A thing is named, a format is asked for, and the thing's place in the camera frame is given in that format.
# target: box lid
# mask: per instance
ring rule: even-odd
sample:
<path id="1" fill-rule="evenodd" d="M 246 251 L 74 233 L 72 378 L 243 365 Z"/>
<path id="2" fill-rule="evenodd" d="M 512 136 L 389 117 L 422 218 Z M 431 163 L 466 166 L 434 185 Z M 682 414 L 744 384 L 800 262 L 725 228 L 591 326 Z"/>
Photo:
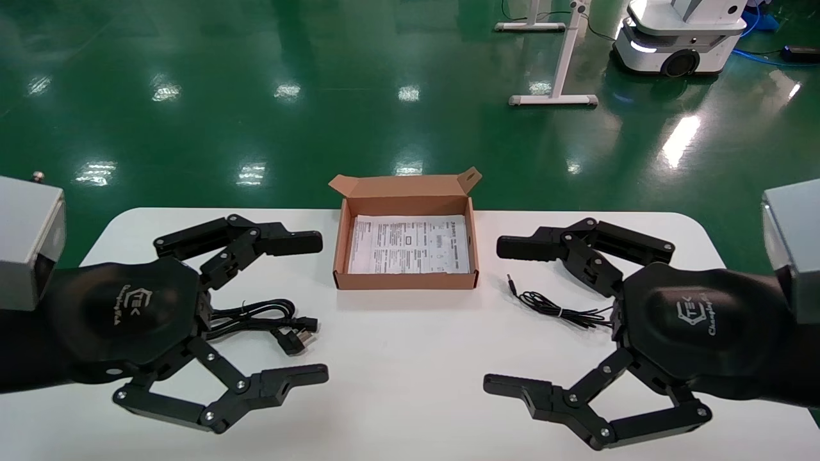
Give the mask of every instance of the box lid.
<path id="1" fill-rule="evenodd" d="M 481 179 L 475 167 L 460 175 L 374 176 L 337 175 L 330 187 L 349 199 L 372 197 L 464 196 Z"/>

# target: open cardboard box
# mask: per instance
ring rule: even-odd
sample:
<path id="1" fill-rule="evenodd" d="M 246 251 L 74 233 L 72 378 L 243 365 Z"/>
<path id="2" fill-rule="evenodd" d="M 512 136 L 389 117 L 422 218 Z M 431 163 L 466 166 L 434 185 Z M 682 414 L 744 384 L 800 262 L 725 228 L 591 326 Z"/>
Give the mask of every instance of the open cardboard box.
<path id="1" fill-rule="evenodd" d="M 330 187 L 344 196 L 339 217 L 339 237 L 333 261 L 333 278 L 339 290 L 471 290 L 478 283 L 476 219 L 470 190 L 481 179 L 476 168 L 460 175 L 377 176 L 353 178 L 338 175 Z M 350 244 L 356 216 L 463 215 L 467 225 L 466 274 L 348 274 Z"/>

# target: white table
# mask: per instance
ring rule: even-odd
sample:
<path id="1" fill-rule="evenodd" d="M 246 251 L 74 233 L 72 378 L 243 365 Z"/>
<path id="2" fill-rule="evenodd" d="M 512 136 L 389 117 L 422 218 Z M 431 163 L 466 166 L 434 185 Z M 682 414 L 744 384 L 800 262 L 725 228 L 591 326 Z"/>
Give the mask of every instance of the white table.
<path id="1" fill-rule="evenodd" d="M 499 235 L 530 235 L 592 216 L 676 245 L 672 265 L 723 267 L 704 229 L 670 213 L 477 212 L 481 277 L 471 291 L 337 291 L 330 275 L 338 212 L 331 210 L 139 208 L 109 224 L 83 261 L 154 259 L 154 238 L 236 212 L 282 221 L 292 231 L 319 230 L 325 250 L 260 258 L 213 295 L 217 308 L 285 297 L 300 315 L 318 317 L 318 341 L 289 358 L 269 335 L 247 332 L 216 344 L 246 375 L 263 368 L 326 363 L 330 380 L 294 389 L 278 409 L 249 413 L 214 436 L 140 418 L 111 403 L 123 381 L 61 386 L 0 396 L 0 459 L 146 461 L 265 460 L 624 460 L 816 459 L 820 432 L 805 409 L 768 402 L 699 397 L 714 419 L 691 434 L 604 452 L 566 427 L 530 419 L 520 400 L 486 394 L 482 377 L 499 373 L 569 386 L 614 350 L 608 334 L 578 332 L 521 308 L 519 289 L 538 290 L 566 308 L 607 307 L 559 263 L 495 256 Z M 204 257 L 191 260 L 198 267 Z M 612 258 L 625 273 L 636 265 Z M 156 391 L 208 403 L 224 390 L 197 363 Z M 628 373 L 593 403 L 607 419 L 666 408 Z"/>

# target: green floor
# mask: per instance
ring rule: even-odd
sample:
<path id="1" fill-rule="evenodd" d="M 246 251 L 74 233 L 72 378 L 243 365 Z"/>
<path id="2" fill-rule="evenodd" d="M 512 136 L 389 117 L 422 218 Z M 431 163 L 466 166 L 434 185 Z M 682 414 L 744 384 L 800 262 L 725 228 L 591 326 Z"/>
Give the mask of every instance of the green floor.
<path id="1" fill-rule="evenodd" d="M 781 31 L 742 48 L 820 46 L 816 2 L 775 4 Z M 625 5 L 595 0 L 591 24 L 613 35 Z M 4 0 L 0 174 L 66 190 L 63 266 L 130 208 L 335 208 L 337 173 L 476 166 L 477 208 L 680 212 L 728 267 L 769 272 L 759 198 L 820 177 L 820 68 L 639 78 L 582 30 L 566 91 L 601 104 L 509 107 L 549 91 L 562 37 L 501 18 L 499 0 Z"/>

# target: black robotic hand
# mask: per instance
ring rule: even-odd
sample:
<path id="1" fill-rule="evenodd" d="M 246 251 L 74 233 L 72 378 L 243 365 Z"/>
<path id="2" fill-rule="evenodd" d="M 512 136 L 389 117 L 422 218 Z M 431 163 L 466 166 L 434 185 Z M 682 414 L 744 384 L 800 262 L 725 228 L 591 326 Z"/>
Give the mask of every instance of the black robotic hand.
<path id="1" fill-rule="evenodd" d="M 259 256 L 318 253 L 321 234 L 238 215 L 154 240 L 158 259 L 57 270 L 33 312 L 0 311 L 0 392 L 134 379 L 113 401 L 132 413 L 222 433 L 248 411 L 282 404 L 294 386 L 328 379 L 325 365 L 243 376 L 206 341 L 210 289 Z M 200 267 L 185 259 L 223 249 Z M 203 406 L 149 391 L 196 358 L 228 389 Z"/>
<path id="2" fill-rule="evenodd" d="M 500 237 L 501 258 L 554 261 L 615 298 L 616 351 L 574 386 L 487 375 L 490 394 L 517 397 L 534 419 L 569 427 L 595 450 L 693 431 L 712 418 L 692 393 L 820 406 L 820 326 L 800 325 L 775 276 L 667 265 L 674 246 L 592 218 L 532 237 Z M 644 265 L 622 274 L 599 253 Z M 625 371 L 673 408 L 608 422 L 590 402 Z"/>

